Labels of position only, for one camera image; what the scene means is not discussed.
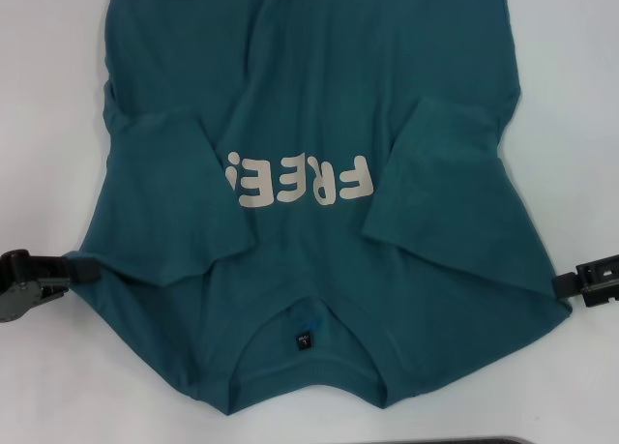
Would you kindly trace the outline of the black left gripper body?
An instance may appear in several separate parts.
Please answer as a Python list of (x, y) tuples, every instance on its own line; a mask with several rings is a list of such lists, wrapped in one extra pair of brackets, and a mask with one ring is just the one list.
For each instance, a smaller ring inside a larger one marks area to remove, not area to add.
[(21, 318), (41, 302), (41, 290), (30, 270), (27, 250), (6, 252), (1, 256), (1, 322)]

